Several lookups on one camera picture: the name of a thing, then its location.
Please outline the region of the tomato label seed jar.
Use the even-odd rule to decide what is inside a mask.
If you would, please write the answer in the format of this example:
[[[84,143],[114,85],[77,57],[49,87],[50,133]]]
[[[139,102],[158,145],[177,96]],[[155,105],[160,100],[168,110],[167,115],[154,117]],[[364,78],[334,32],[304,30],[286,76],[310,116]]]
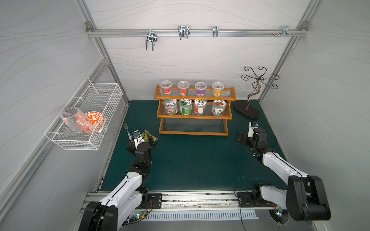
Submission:
[[[212,106],[212,115],[216,117],[222,117],[226,108],[226,101],[214,100]]]

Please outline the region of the flower label seed jar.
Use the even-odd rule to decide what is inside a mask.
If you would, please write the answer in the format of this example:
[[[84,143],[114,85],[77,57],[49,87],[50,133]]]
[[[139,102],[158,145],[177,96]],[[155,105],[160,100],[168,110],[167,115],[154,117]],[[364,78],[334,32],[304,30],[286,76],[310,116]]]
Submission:
[[[176,99],[165,99],[164,100],[165,112],[168,115],[177,114],[177,100]]]

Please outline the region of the orange fruit label jar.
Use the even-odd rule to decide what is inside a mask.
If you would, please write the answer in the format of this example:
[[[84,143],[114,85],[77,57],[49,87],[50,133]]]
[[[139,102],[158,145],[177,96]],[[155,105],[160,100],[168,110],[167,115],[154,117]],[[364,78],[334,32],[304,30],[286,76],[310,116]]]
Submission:
[[[195,99],[194,100],[194,113],[196,115],[204,115],[206,106],[207,106],[206,100]]]

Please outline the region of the small clear-lid jar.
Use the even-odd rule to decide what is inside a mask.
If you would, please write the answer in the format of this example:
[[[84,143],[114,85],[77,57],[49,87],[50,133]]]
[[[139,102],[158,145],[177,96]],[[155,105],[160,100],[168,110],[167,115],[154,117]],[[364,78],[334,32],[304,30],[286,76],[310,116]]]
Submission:
[[[190,88],[190,84],[187,81],[180,81],[177,84],[179,94],[181,96],[187,96],[188,95],[188,89]]]
[[[197,96],[204,96],[205,91],[207,89],[207,84],[205,82],[197,82],[195,84],[195,90]]]
[[[165,95],[170,95],[172,91],[172,82],[169,80],[164,80],[160,83],[160,88]]]
[[[213,89],[213,96],[220,97],[222,94],[222,91],[224,90],[224,84],[221,82],[214,82],[212,84],[212,89]]]

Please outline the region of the orange wooden tiered shelf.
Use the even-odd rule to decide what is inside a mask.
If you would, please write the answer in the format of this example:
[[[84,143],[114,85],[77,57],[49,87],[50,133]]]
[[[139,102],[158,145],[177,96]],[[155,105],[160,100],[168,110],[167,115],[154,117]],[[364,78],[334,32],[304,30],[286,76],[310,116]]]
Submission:
[[[180,95],[177,87],[172,87],[171,94],[166,95],[160,86],[157,86],[154,98],[159,101],[157,117],[161,119],[159,133],[171,135],[208,135],[208,136],[228,136],[227,122],[232,120],[231,102],[236,101],[237,95],[234,88],[225,88],[220,97],[213,96],[213,89],[207,88],[203,97],[196,95],[196,89],[188,89],[188,95]],[[191,114],[182,115],[178,112],[175,115],[169,115],[165,112],[165,100],[167,99],[202,99],[207,101],[205,113],[197,115],[194,110]],[[222,116],[212,114],[214,100],[224,100],[225,110]]]

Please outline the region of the green leaf label jar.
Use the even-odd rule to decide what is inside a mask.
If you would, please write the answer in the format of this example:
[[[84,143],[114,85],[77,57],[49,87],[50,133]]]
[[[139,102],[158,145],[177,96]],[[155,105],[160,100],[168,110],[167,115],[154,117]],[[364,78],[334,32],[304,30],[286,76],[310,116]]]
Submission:
[[[191,99],[179,100],[179,108],[181,115],[190,115],[192,111],[192,100]]]

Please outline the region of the small clear-lid jar top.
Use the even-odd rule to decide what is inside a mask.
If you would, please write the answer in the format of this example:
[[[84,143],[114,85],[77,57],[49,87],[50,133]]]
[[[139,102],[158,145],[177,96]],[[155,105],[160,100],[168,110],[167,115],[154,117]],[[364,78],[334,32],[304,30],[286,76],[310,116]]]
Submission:
[[[160,88],[165,95],[170,95],[172,91],[172,82],[169,80],[164,80],[160,83]]]

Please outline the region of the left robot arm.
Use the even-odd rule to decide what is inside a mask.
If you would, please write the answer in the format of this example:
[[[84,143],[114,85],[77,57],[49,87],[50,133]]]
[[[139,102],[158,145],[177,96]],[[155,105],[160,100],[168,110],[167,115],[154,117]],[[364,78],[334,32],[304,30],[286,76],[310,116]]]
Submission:
[[[135,156],[124,179],[103,199],[90,202],[84,210],[80,231],[118,231],[137,207],[147,204],[147,188],[142,184],[152,164],[154,141],[133,142],[128,150]]]

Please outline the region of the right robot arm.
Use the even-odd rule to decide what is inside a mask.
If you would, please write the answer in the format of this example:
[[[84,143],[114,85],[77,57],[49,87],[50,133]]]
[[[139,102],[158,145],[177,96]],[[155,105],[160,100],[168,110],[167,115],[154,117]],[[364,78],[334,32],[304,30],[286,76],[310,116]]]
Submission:
[[[267,183],[255,184],[251,192],[235,193],[241,208],[272,206],[272,219],[284,224],[289,218],[295,221],[330,220],[331,211],[323,180],[300,171],[267,143],[267,132],[252,126],[248,133],[237,133],[237,142],[251,148],[253,157],[271,169],[284,181],[287,188],[279,189]]]

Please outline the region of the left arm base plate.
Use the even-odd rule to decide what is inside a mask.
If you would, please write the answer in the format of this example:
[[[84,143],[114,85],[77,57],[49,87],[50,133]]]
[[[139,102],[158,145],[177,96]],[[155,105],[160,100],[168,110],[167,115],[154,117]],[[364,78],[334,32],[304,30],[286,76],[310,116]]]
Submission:
[[[162,208],[162,194],[161,193],[147,193],[143,196],[142,206],[146,209],[161,209]]]

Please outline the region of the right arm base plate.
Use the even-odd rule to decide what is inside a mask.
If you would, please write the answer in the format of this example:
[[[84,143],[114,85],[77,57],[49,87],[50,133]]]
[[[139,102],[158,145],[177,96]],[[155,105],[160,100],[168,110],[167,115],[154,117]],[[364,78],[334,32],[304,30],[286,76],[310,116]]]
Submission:
[[[235,193],[240,208],[275,208],[276,205],[261,197],[254,195],[252,192],[237,192]]]

